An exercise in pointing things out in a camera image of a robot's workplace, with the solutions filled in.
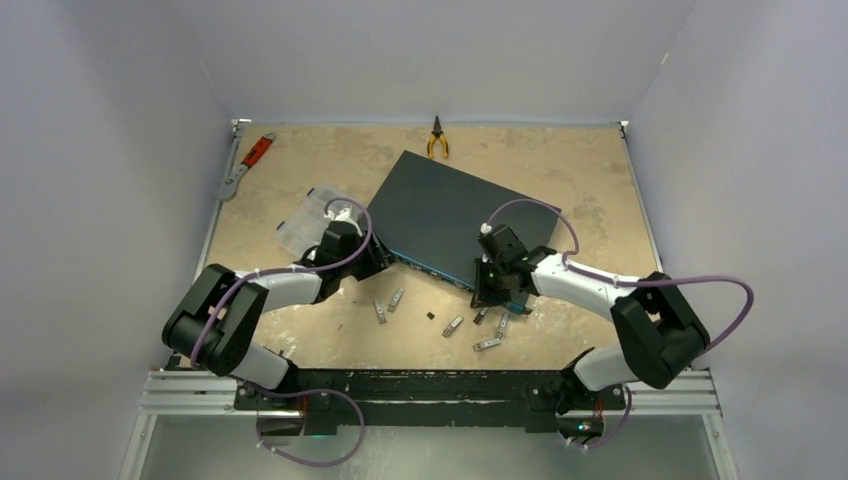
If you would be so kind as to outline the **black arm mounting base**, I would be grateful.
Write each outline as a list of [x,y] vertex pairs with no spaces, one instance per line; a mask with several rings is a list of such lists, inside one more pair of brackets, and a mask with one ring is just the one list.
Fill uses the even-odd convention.
[[307,435],[333,435],[343,425],[512,427],[549,433],[626,406],[622,385],[590,392],[560,370],[375,370],[304,368],[271,395],[240,385],[238,411],[291,413]]

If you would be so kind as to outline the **small white network plug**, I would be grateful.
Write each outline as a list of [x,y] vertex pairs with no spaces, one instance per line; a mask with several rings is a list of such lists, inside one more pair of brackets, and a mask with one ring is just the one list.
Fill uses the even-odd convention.
[[378,323],[380,325],[384,325],[387,323],[387,317],[383,305],[379,299],[374,300],[374,308],[377,316]]

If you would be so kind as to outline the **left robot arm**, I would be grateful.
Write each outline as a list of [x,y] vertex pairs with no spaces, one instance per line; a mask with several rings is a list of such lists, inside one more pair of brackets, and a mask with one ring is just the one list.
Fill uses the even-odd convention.
[[332,221],[320,242],[279,273],[236,272],[220,264],[202,270],[162,330],[165,346],[217,376],[259,386],[272,408],[297,399],[296,365],[253,341],[264,313],[314,305],[335,294],[341,281],[372,277],[396,257],[369,230]]

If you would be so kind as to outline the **dark grey network switch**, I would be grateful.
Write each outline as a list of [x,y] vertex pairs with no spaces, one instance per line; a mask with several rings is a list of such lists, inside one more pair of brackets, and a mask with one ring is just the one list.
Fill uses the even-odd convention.
[[405,266],[471,293],[479,230],[519,192],[403,152],[367,206],[375,233]]

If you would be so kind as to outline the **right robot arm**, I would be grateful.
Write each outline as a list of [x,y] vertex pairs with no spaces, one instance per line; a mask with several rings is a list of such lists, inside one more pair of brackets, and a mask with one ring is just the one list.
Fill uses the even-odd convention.
[[576,305],[614,325],[617,345],[590,349],[564,369],[561,392],[573,406],[584,407],[601,390],[633,381],[663,389],[710,343],[699,317],[665,274],[615,277],[568,263],[549,247],[527,249],[505,225],[483,225],[478,242],[482,255],[475,261],[473,307],[495,306],[522,293]]

